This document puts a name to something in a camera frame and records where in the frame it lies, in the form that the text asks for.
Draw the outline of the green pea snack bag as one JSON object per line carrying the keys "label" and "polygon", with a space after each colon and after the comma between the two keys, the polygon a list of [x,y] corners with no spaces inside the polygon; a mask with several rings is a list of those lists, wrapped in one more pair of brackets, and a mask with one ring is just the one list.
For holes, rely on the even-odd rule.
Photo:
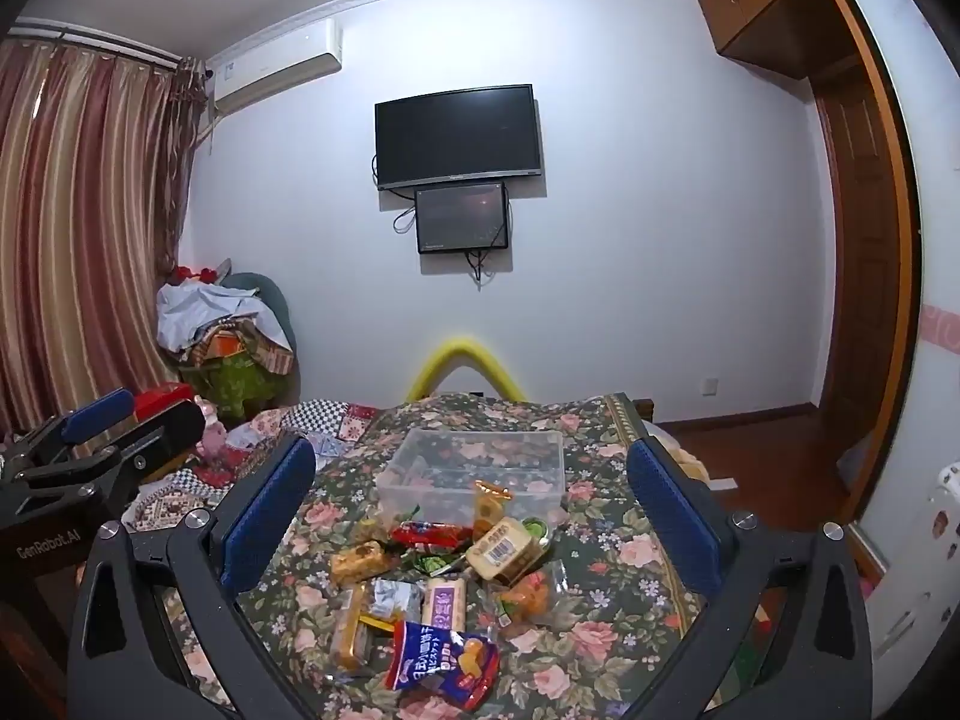
{"label": "green pea snack bag", "polygon": [[466,565],[466,553],[431,554],[408,550],[402,554],[400,562],[405,569],[420,572],[428,578],[438,578],[462,571]]}

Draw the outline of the red cracker bag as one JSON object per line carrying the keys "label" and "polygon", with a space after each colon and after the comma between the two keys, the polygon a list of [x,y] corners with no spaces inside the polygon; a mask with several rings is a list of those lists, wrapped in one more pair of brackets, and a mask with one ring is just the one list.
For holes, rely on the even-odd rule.
{"label": "red cracker bag", "polygon": [[472,527],[452,523],[407,522],[391,530],[392,543],[427,553],[457,551],[472,543],[472,539]]}

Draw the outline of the patchwork quilt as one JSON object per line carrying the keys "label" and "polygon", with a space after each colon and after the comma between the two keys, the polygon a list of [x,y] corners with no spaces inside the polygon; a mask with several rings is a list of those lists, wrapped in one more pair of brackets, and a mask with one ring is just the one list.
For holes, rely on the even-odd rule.
{"label": "patchwork quilt", "polygon": [[241,479],[252,476],[290,444],[306,445],[316,470],[345,457],[379,416],[374,406],[342,400],[304,400],[262,411],[241,426],[226,427],[226,445],[213,460],[190,450],[155,481],[140,483],[121,522],[129,532],[172,528],[194,509],[213,511]]}

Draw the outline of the large black wall television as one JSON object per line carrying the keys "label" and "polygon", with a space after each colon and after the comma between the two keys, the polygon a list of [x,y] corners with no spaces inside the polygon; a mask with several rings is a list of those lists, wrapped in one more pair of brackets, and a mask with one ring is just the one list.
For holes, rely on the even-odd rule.
{"label": "large black wall television", "polygon": [[381,190],[539,176],[534,89],[455,89],[376,104],[374,156]]}

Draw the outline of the purple label rice bar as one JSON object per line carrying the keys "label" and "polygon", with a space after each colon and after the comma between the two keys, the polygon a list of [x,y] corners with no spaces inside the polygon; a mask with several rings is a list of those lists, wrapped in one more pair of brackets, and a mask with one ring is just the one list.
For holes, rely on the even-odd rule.
{"label": "purple label rice bar", "polygon": [[463,578],[430,578],[421,622],[444,631],[466,630],[467,585]]}

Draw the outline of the green jelly cup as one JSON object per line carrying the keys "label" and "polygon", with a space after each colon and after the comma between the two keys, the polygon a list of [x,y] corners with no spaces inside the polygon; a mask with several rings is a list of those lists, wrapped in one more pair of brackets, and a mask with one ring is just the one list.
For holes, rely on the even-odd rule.
{"label": "green jelly cup", "polygon": [[542,548],[545,548],[545,546],[550,543],[551,530],[547,522],[537,517],[526,517],[523,520],[523,525],[527,533],[532,536]]}

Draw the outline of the pink plush toy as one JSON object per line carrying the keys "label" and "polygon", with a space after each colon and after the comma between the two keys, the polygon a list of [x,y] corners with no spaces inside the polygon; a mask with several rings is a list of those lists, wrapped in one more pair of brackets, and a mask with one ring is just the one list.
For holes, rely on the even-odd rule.
{"label": "pink plush toy", "polygon": [[211,401],[195,395],[194,403],[202,411],[205,419],[202,438],[195,445],[195,454],[202,460],[213,460],[226,445],[226,427],[218,418],[217,405]]}

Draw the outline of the striped red curtain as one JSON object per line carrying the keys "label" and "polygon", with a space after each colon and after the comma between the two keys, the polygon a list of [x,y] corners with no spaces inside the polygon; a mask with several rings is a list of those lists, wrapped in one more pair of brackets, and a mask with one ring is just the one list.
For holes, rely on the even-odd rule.
{"label": "striped red curtain", "polygon": [[156,293],[178,266],[203,67],[2,44],[2,427],[174,379]]}

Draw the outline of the white wall air conditioner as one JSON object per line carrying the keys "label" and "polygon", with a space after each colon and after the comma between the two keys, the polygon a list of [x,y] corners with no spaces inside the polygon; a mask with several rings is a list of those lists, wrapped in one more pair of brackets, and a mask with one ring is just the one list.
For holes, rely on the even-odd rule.
{"label": "white wall air conditioner", "polygon": [[342,70],[342,26],[334,18],[280,34],[213,68],[213,114],[231,115],[302,83]]}

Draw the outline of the orange fried snack bag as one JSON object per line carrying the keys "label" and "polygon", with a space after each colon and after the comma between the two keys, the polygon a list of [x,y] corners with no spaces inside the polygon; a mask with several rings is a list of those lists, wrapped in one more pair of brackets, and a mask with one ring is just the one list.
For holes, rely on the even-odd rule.
{"label": "orange fried snack bag", "polygon": [[519,632],[555,621],[560,601],[568,593],[568,573],[562,561],[545,562],[511,587],[498,587],[488,604],[494,624],[503,632]]}

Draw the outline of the wall power outlet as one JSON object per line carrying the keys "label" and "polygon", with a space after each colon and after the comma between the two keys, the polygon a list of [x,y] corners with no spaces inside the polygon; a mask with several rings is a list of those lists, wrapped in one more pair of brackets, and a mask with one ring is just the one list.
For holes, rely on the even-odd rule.
{"label": "wall power outlet", "polygon": [[715,397],[719,392],[719,379],[707,377],[701,384],[701,394],[704,397]]}

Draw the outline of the wooden wardrobe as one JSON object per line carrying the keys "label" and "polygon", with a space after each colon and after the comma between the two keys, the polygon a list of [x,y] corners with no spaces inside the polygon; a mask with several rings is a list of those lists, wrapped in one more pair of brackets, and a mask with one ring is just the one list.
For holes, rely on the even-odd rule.
{"label": "wooden wardrobe", "polygon": [[820,411],[861,444],[841,516],[877,488],[916,341],[919,232],[913,161],[880,50],[854,0],[698,0],[726,59],[809,83],[835,225],[832,336]]}

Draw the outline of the small black wall monitor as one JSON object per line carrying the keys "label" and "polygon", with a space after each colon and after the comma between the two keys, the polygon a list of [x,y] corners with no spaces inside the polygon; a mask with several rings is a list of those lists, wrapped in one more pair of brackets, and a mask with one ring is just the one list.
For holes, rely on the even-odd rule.
{"label": "small black wall monitor", "polygon": [[437,185],[415,192],[418,254],[478,254],[509,247],[509,200],[502,182]]}

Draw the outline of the clear plastic storage box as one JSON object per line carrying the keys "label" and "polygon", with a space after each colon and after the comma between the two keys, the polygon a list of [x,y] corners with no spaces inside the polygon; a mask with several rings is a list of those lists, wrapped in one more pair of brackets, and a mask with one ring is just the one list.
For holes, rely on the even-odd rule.
{"label": "clear plastic storage box", "polygon": [[566,494],[565,438],[556,431],[483,433],[410,429],[376,478],[389,517],[472,525],[477,481],[503,488],[510,517],[548,518]]}

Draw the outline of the yellow foam tube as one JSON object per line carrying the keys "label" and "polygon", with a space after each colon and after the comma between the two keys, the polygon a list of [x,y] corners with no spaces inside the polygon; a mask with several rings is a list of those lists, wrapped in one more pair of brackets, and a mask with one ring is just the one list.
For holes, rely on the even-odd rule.
{"label": "yellow foam tube", "polygon": [[405,401],[431,397],[440,383],[454,371],[470,369],[493,388],[501,400],[526,401],[524,390],[517,385],[506,367],[480,341],[470,337],[452,337],[433,349],[407,390]]}

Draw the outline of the orange biscuit packet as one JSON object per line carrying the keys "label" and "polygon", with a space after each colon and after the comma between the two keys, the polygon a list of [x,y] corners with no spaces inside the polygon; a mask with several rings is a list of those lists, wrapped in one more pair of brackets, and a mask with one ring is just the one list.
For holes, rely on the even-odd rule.
{"label": "orange biscuit packet", "polygon": [[473,482],[475,505],[473,506],[473,541],[480,541],[505,516],[506,507],[512,501],[512,492],[498,484],[483,479]]}

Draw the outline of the red box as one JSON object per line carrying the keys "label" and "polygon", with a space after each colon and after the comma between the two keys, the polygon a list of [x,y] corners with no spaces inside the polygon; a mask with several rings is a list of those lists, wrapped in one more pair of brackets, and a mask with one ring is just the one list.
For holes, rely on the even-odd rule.
{"label": "red box", "polygon": [[194,397],[194,388],[190,383],[161,383],[133,397],[133,416],[138,422],[146,421],[181,401],[192,401]]}

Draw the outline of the yellow sandwich biscuit pack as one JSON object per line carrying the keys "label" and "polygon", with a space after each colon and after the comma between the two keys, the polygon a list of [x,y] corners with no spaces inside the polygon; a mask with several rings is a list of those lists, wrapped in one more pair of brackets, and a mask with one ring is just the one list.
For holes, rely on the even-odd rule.
{"label": "yellow sandwich biscuit pack", "polygon": [[347,587],[338,597],[334,614],[331,657],[344,673],[356,674],[370,663],[370,631],[361,616],[370,609],[370,585],[366,582]]}

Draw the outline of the silver yellow snack bag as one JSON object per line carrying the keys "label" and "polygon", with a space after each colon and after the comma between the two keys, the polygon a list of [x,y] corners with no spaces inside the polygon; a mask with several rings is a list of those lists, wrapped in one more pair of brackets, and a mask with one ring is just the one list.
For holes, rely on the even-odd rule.
{"label": "silver yellow snack bag", "polygon": [[381,621],[420,621],[423,590],[418,583],[375,578],[371,582],[368,613]]}

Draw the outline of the green floral bedspread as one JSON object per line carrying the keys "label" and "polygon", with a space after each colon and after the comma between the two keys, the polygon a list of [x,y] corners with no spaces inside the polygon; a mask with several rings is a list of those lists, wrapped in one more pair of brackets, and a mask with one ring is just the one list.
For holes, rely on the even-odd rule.
{"label": "green floral bedspread", "polygon": [[620,718],[706,605],[628,486],[622,395],[438,395],[317,473],[239,612],[316,718]]}

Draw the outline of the blue red snack bag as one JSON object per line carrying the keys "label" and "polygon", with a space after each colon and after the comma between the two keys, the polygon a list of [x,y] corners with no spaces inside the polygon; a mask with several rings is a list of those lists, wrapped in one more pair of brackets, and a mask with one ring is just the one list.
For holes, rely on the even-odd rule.
{"label": "blue red snack bag", "polygon": [[387,689],[424,689],[462,710],[483,704],[500,669],[500,651],[483,635],[396,622],[392,646]]}

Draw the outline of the pile of clothes on chair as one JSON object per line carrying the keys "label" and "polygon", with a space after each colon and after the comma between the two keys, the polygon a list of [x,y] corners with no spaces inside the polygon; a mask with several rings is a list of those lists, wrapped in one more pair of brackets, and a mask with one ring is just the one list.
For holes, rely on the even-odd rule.
{"label": "pile of clothes on chair", "polygon": [[172,271],[156,293],[156,343],[182,382],[235,424],[285,403],[298,378],[281,289],[229,262]]}

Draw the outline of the beige rice cake pack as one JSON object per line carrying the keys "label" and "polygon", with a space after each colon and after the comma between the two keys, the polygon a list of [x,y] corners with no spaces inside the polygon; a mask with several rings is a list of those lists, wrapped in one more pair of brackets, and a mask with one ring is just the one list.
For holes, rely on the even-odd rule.
{"label": "beige rice cake pack", "polygon": [[505,517],[470,546],[466,552],[467,564],[485,582],[512,585],[532,566],[539,546],[523,522]]}

